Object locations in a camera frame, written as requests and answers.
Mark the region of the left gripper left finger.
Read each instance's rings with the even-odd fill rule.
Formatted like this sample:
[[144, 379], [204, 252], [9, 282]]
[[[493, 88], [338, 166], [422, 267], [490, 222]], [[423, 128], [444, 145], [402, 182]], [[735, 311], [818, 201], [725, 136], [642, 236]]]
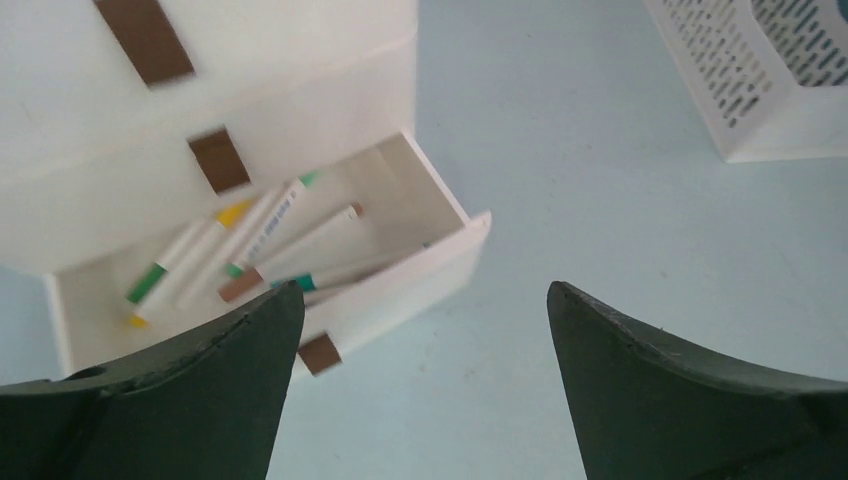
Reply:
[[62, 380], [1, 389], [5, 479], [263, 479], [305, 319], [287, 283]]

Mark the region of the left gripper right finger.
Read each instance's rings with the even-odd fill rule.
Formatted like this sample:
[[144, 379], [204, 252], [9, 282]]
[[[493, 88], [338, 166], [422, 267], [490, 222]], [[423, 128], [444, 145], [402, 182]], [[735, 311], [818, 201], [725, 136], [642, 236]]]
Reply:
[[843, 479], [847, 385], [707, 349], [572, 284], [547, 293], [590, 479]]

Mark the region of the white marker yellow cap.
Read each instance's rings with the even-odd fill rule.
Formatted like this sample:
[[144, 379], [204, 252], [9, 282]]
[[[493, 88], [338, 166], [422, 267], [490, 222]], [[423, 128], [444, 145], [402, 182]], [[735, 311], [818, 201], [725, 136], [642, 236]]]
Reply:
[[128, 324], [143, 328], [149, 325], [151, 314], [163, 307], [177, 287], [190, 274], [201, 260], [208, 255], [212, 248], [236, 225], [255, 203], [253, 199], [245, 200], [224, 208], [207, 220], [204, 229], [192, 240], [184, 250], [173, 269], [160, 283], [142, 300], [134, 305], [134, 310]]

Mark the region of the white marker brown cap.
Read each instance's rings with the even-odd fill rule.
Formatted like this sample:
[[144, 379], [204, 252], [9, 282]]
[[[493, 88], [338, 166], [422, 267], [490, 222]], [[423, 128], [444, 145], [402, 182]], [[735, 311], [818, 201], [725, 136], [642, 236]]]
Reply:
[[270, 284], [275, 269], [285, 267], [308, 247], [326, 240], [332, 233], [360, 219], [364, 213], [365, 208], [360, 202], [350, 203], [311, 230], [277, 248], [266, 258], [250, 261], [246, 270], [218, 289], [218, 296], [224, 302], [231, 303], [260, 284]]

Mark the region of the white marker green cap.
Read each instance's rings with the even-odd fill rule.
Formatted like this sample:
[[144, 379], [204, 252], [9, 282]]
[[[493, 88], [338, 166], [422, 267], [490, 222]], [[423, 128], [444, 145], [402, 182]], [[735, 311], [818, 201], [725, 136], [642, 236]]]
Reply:
[[258, 259], [263, 245], [271, 234], [279, 227], [286, 214], [299, 197], [314, 183], [320, 175], [319, 170], [296, 177], [284, 185], [265, 194], [258, 205], [257, 214], [249, 214], [246, 218], [247, 233], [241, 235], [236, 248], [230, 255], [225, 267], [225, 273], [231, 278], [237, 278]]

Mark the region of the white marker dark-green cap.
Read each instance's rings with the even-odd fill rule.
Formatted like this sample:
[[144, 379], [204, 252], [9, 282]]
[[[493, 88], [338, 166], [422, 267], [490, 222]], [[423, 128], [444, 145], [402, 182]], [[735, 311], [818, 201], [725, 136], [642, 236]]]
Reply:
[[204, 229], [206, 219], [190, 222], [156, 257], [151, 265], [134, 283], [126, 294], [126, 299], [138, 305], [148, 294], [160, 283], [160, 281], [174, 268], [177, 261], [183, 255], [184, 250], [191, 244], [192, 240]]

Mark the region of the white marker teal cap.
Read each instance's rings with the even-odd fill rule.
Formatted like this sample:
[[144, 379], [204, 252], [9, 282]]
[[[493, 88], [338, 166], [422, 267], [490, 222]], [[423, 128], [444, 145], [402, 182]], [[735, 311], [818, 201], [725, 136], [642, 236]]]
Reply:
[[420, 253], [431, 246], [430, 242], [413, 244], [389, 253], [378, 254], [364, 259], [348, 262], [341, 266], [329, 267], [310, 273], [301, 273], [292, 277], [275, 280], [270, 283], [271, 287], [278, 287], [294, 282], [304, 292], [312, 292], [324, 288], [336, 287], [349, 284], [367, 278], [381, 272], [406, 258]]

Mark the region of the cream three-drawer cabinet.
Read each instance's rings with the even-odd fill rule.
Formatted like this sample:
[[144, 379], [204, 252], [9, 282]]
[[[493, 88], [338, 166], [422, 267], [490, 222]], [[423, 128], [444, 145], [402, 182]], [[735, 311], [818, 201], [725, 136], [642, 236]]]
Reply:
[[[414, 1], [5, 1], [1, 262], [44, 278], [66, 373], [206, 323], [246, 218], [319, 170], [258, 259], [352, 202], [363, 216], [272, 281], [413, 244], [307, 292], [297, 374], [316, 373], [465, 286], [491, 216], [469, 215], [415, 138]], [[126, 294], [193, 221], [255, 203], [143, 328]]]

